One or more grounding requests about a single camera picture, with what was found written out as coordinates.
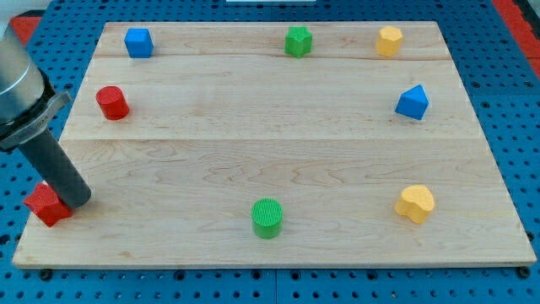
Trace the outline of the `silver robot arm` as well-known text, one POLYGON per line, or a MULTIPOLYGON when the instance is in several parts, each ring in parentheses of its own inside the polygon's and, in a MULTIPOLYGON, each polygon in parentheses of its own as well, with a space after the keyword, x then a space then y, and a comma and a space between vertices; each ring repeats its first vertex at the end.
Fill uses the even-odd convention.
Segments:
POLYGON ((34 64, 14 31, 1 38, 1 150, 9 151, 37 137, 70 101, 56 92, 34 64))

